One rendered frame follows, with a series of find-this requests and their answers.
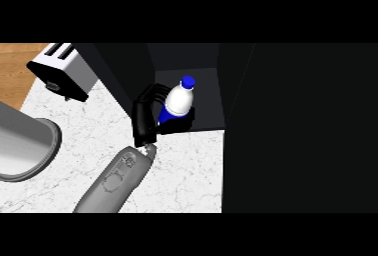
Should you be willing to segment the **dark grey cabinet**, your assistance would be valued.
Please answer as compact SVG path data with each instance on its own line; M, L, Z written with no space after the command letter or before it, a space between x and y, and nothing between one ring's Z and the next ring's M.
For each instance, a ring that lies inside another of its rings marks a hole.
M195 79L192 131L223 130L245 82L251 43L78 43L75 49L122 110L147 85Z

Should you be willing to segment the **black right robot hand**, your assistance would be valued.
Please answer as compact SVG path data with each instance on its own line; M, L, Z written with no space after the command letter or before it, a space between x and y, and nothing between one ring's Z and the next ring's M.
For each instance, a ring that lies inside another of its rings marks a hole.
M159 84L150 84L136 100L131 109L131 125L134 146L141 147L156 142L156 135L187 132L192 128L195 120L195 108L183 117L168 119L165 122L156 121L153 118L153 103L164 104L170 88Z

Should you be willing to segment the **white and blue water bottle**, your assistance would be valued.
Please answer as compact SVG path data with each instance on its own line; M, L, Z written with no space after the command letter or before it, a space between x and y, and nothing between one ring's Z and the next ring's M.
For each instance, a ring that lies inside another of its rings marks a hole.
M158 123L171 119L184 118L193 103L195 78L189 75L181 77L180 83L172 87L164 100Z

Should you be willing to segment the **silver and black toaster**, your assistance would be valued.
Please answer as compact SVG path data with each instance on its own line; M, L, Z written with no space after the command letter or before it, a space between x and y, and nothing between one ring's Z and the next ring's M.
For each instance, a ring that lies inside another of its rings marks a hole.
M50 92L66 100L87 100L97 76L71 43L50 43L26 63L26 68Z

